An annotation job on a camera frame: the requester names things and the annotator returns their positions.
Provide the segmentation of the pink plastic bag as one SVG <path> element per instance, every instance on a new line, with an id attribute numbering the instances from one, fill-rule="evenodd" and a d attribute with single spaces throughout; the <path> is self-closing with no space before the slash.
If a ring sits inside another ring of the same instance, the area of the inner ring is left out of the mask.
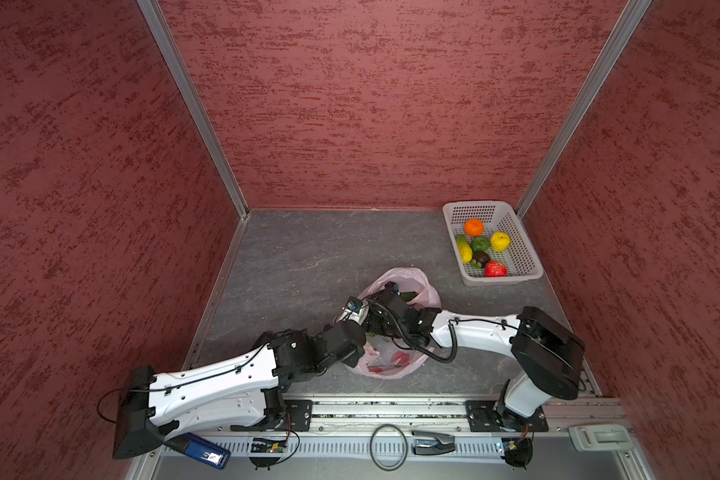
<path id="1" fill-rule="evenodd" d="M 418 309 L 441 307 L 441 299 L 430 284 L 427 275 L 419 268 L 397 267 L 382 274 L 359 295 L 360 299 L 382 290 L 388 283 L 398 285 L 401 294 L 415 293 L 407 303 Z M 402 340 L 392 340 L 380 335 L 367 335 L 364 354 L 355 367 L 347 367 L 354 374 L 380 380 L 398 380 L 413 373 L 427 357 L 412 350 Z"/>

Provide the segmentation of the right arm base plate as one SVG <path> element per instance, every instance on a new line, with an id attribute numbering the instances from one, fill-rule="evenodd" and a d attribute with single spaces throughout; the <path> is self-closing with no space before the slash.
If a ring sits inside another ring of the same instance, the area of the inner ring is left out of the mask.
<path id="1" fill-rule="evenodd" d="M 538 407 L 529 417 L 523 417 L 508 407 L 497 406 L 498 401 L 468 400 L 466 418 L 471 432 L 483 433 L 544 433 L 549 431 L 546 415 Z"/>

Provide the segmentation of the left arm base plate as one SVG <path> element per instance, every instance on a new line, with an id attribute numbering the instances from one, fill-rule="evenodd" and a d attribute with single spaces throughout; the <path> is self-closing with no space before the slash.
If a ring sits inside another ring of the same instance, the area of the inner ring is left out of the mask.
<path id="1" fill-rule="evenodd" d="M 265 416 L 252 426 L 231 425 L 232 432 L 307 432 L 311 424 L 313 402 L 310 400 L 284 400 L 264 410 Z"/>

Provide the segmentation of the red apple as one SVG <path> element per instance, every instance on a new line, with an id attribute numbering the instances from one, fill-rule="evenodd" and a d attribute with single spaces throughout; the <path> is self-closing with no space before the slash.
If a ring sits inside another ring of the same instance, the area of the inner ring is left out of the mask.
<path id="1" fill-rule="evenodd" d="M 484 276 L 487 278 L 506 277 L 508 268 L 499 261 L 489 261 L 484 267 Z"/>

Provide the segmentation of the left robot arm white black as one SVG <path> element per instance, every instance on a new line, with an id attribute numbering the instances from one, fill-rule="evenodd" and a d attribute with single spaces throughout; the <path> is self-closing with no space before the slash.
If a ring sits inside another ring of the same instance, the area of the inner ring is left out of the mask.
<path id="1" fill-rule="evenodd" d="M 354 366 L 366 334 L 341 320 L 311 336 L 305 330 L 266 332 L 253 350 L 180 372 L 132 370 L 119 391 L 112 456 L 146 454 L 181 435 L 212 427 L 271 430 L 285 418 L 284 393 L 337 363 Z"/>

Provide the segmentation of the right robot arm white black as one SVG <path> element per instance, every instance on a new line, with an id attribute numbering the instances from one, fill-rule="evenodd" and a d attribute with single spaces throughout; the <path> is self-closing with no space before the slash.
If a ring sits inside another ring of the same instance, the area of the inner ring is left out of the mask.
<path id="1" fill-rule="evenodd" d="M 568 328 L 537 307 L 503 317 L 463 316 L 406 302 L 394 282 L 363 299 L 367 333 L 398 341 L 441 364 L 463 349 L 517 361 L 522 373 L 508 380 L 486 412 L 497 431 L 524 433 L 550 399 L 575 400 L 580 391 L 585 346 Z"/>

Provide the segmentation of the dark purple mangosteen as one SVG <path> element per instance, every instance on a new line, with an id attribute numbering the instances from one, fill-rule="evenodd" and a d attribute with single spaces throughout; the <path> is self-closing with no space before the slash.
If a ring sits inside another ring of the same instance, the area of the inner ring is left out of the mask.
<path id="1" fill-rule="evenodd" d="M 491 262 L 491 258 L 485 251 L 473 251 L 472 260 L 469 265 L 476 269 L 484 269 L 488 263 Z"/>

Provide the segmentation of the white plastic basket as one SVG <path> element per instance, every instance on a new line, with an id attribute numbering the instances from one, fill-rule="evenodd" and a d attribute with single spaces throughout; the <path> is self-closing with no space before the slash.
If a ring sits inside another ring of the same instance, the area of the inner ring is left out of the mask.
<path id="1" fill-rule="evenodd" d="M 442 211 L 466 286 L 509 285 L 542 277 L 538 255 L 509 204 L 451 202 Z"/>

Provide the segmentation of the yellow fruit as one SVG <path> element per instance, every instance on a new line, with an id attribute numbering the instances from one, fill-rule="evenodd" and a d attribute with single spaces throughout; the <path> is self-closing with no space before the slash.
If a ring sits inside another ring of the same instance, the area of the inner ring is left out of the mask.
<path id="1" fill-rule="evenodd" d="M 490 242 L 493 251 L 503 252 L 511 245 L 511 238 L 507 233 L 498 231 L 491 236 Z"/>

